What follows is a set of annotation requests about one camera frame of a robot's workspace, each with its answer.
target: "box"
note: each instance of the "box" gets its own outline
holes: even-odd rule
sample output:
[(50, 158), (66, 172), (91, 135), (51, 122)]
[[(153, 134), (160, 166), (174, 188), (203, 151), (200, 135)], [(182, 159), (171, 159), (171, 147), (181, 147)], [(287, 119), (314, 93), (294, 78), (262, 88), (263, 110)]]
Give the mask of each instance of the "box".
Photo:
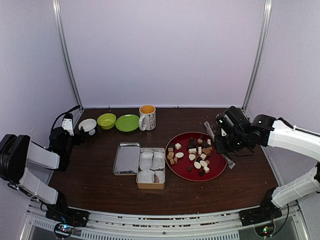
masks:
[[(163, 183), (144, 183), (138, 182), (140, 169), (140, 155), (143, 152), (163, 153)], [(164, 189), (166, 182), (166, 158), (165, 149), (159, 147), (141, 147), (138, 142), (121, 142), (118, 145), (113, 164), (113, 174), (116, 176), (136, 175), (135, 181), (139, 189)]]
[[(162, 152), (165, 155), (165, 149), (160, 148), (160, 147), (142, 147), (140, 150), (140, 153), (142, 152)], [(138, 182), (138, 174), (141, 171), (140, 168), (138, 168), (138, 174), (136, 175), (136, 184), (138, 185), (139, 189), (164, 189), (165, 188), (165, 183), (166, 183), (166, 158), (163, 158), (164, 162), (164, 168), (163, 168), (163, 174), (164, 174), (164, 183), (144, 183), (144, 182)]]

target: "table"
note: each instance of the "table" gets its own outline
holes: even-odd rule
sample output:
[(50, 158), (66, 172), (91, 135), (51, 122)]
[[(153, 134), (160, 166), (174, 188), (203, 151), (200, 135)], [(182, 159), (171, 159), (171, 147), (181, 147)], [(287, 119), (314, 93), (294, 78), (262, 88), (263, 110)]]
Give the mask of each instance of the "table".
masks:
[[(98, 129), (86, 144), (75, 146), (66, 172), (54, 172), (50, 186), (66, 195), (70, 207), (135, 215), (182, 215), (213, 213), (253, 207), (265, 192), (277, 187), (272, 169), (257, 146), (255, 155), (232, 158), (236, 167), (207, 182), (190, 182), (166, 166), (165, 189), (138, 189), (135, 176), (113, 175), (120, 142), (139, 142), (142, 147), (164, 148), (183, 132), (203, 132), (205, 121), (213, 122), (223, 108), (157, 108), (157, 127), (152, 131), (124, 133), (115, 127)], [(137, 108), (86, 109), (80, 121), (104, 113), (119, 118), (139, 114)]]

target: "white mug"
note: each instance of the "white mug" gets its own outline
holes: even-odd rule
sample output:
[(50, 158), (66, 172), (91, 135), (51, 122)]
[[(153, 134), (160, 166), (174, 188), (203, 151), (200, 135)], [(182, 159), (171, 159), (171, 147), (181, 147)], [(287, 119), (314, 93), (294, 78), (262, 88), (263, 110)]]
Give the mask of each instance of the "white mug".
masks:
[(141, 131), (150, 131), (156, 128), (156, 108), (152, 105), (144, 105), (139, 108), (139, 128)]

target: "bowl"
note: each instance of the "bowl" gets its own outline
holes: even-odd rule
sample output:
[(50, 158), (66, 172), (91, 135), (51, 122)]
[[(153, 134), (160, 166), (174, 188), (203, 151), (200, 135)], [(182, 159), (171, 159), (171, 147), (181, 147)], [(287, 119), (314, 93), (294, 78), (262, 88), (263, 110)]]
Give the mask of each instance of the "bowl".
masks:
[(96, 120), (88, 118), (79, 123), (78, 129), (80, 132), (81, 128), (83, 128), (83, 133), (85, 136), (93, 136), (97, 132), (98, 124)]
[(112, 113), (105, 113), (98, 118), (97, 122), (102, 129), (107, 130), (107, 129), (112, 129), (115, 126), (116, 119), (117, 119), (116, 115)]

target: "green plate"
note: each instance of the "green plate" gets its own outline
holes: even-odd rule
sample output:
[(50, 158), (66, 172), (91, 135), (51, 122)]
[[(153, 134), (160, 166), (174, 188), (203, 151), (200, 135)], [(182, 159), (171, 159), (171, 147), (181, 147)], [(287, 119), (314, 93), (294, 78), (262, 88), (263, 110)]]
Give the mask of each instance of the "green plate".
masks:
[(137, 115), (128, 114), (118, 118), (115, 127), (122, 132), (131, 132), (139, 127), (139, 117)]

